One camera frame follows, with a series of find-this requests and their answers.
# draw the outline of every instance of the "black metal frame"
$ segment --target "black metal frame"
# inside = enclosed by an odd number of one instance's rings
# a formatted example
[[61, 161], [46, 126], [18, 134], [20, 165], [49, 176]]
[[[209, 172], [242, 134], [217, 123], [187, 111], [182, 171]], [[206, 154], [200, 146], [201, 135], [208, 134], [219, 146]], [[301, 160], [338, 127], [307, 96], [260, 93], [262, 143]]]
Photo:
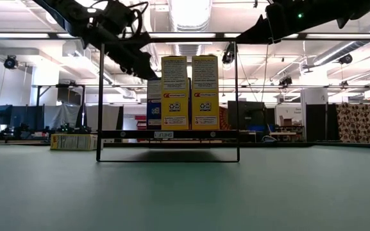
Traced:
[[[82, 112], [85, 111], [85, 94], [86, 94], [86, 91], [87, 91], [87, 88], [86, 88], [85, 85], [82, 85], [82, 84], [75, 84], [75, 85], [61, 85], [61, 84], [58, 84], [58, 85], [36, 85], [34, 87], [37, 88], [37, 105], [36, 105], [37, 107], [39, 107], [40, 98], [52, 87], [54, 87], [54, 88], [81, 87], [82, 88], [81, 107], [82, 107]], [[41, 88], [42, 87], [46, 87], [46, 89], [41, 93]], [[37, 125], [38, 125], [38, 114], [35, 114], [35, 128], [37, 127]]]
[[[165, 43], [165, 42], [182, 42], [183, 38], [151, 38], [150, 42]], [[187, 42], [204, 42], [206, 38], [186, 38]], [[234, 42], [235, 50], [237, 51], [237, 43], [235, 38], [209, 38], [209, 42]], [[103, 73], [104, 73], [104, 60], [105, 60], [105, 46], [106, 44], [101, 45], [100, 50], [100, 59], [99, 59], [99, 101], [98, 101], [98, 130], [97, 130], [97, 149], [96, 149], [96, 161], [97, 162], [233, 162], [237, 163], [240, 161], [240, 131], [239, 131], [239, 88], [238, 88], [238, 73], [237, 73], [237, 55], [235, 55], [235, 100], [237, 106], [237, 130], [164, 130], [164, 131], [154, 131], [154, 130], [114, 130], [114, 131], [103, 131]], [[101, 160], [101, 148], [102, 148], [102, 139], [113, 138], [113, 139], [154, 139], [155, 132], [173, 132], [174, 139], [235, 139], [236, 142], [228, 143], [224, 147], [234, 147], [236, 148], [236, 159], [235, 160], [201, 160], [201, 161], [169, 161], [169, 160], [157, 160], [157, 161], [143, 161], [143, 160]], [[216, 147], [215, 144], [206, 143], [204, 147]], [[178, 148], [175, 144], [166, 144], [164, 148]]]

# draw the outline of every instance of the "green floor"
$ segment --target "green floor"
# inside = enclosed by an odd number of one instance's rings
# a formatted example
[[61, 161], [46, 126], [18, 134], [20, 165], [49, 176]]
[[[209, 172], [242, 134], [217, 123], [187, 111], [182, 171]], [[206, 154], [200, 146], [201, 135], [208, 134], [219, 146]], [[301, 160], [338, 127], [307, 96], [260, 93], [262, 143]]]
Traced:
[[97, 164], [92, 152], [0, 146], [0, 231], [370, 230], [370, 149], [256, 148], [241, 157]]

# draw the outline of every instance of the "shelf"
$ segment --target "shelf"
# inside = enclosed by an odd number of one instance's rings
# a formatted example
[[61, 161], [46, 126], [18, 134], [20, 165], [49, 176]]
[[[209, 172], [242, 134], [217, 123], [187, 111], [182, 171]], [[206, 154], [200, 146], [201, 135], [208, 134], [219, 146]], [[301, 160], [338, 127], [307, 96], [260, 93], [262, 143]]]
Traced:
[[236, 139], [236, 130], [107, 130], [103, 139]]

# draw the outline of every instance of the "yellow box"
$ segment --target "yellow box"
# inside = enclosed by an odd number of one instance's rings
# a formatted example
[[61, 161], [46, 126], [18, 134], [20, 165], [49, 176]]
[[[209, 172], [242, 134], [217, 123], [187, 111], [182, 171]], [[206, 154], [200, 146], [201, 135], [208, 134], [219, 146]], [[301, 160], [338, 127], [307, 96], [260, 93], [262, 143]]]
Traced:
[[97, 147], [97, 135], [91, 134], [53, 134], [51, 150], [91, 151]]
[[189, 84], [184, 56], [162, 57], [162, 129], [189, 129]]
[[219, 75], [213, 55], [192, 57], [192, 129], [220, 129]]

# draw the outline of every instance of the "ceiling duct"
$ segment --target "ceiling duct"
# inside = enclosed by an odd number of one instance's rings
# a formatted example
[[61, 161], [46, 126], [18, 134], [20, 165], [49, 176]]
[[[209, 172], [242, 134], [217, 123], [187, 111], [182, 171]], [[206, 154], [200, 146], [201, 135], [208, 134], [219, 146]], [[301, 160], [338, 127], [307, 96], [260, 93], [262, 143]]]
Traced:
[[[212, 0], [169, 0], [169, 18], [173, 32], [204, 32], [208, 29]], [[175, 44], [174, 54], [202, 54], [202, 45]]]
[[[95, 70], [94, 74], [99, 74], [99, 64], [95, 60], [92, 59], [92, 53], [90, 49], [82, 48], [82, 44], [80, 41], [67, 41], [62, 46], [62, 56], [87, 58], [94, 66], [94, 70]], [[104, 84], [109, 84], [109, 85], [122, 84], [122, 83], [119, 83], [113, 80], [111, 76], [112, 75], [107, 70], [104, 70], [104, 73], [103, 73]], [[122, 94], [125, 98], [135, 99], [137, 97], [136, 92], [134, 92], [133, 90], [128, 90], [122, 87], [115, 87], [114, 89], [120, 94]]]
[[[370, 26], [366, 29], [361, 31], [361, 33], [370, 33]], [[316, 56], [313, 59], [314, 65], [324, 65], [332, 62], [334, 60], [338, 60], [339, 58], [343, 57], [344, 55], [355, 51], [356, 49], [363, 47], [369, 44], [370, 41], [354, 41], [354, 42], [341, 42], [340, 44], [332, 47], [325, 53]]]

